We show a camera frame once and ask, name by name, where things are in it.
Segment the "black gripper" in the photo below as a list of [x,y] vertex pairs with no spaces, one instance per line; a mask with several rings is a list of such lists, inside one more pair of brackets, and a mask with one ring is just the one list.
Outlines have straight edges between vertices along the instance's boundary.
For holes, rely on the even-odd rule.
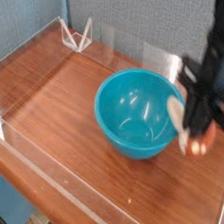
[[224,42],[209,40],[202,64],[184,56],[179,81],[187,92],[183,127],[201,136],[216,121],[224,130]]

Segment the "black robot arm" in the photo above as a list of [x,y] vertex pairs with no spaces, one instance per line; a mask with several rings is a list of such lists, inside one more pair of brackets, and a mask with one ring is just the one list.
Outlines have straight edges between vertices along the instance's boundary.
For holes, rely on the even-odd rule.
[[215,20],[207,36],[204,59],[183,57],[179,81],[187,92],[182,125],[193,138],[212,122],[224,130],[224,0],[215,0]]

